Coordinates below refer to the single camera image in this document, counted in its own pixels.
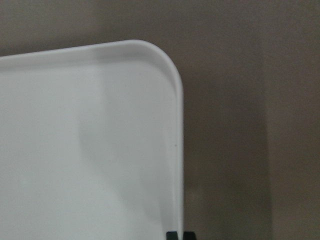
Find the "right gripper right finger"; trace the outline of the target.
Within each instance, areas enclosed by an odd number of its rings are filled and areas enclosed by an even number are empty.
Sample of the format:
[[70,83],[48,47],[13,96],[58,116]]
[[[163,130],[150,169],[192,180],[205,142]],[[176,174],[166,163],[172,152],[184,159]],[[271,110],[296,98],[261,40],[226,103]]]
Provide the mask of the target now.
[[196,234],[193,231],[185,231],[183,233],[183,240],[196,240]]

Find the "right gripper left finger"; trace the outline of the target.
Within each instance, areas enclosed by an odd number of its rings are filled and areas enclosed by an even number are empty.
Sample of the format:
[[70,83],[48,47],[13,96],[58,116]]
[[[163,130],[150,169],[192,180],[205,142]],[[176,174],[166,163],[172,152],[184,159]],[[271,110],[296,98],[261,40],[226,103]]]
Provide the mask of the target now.
[[178,233],[176,231],[168,231],[166,233],[166,240],[178,240]]

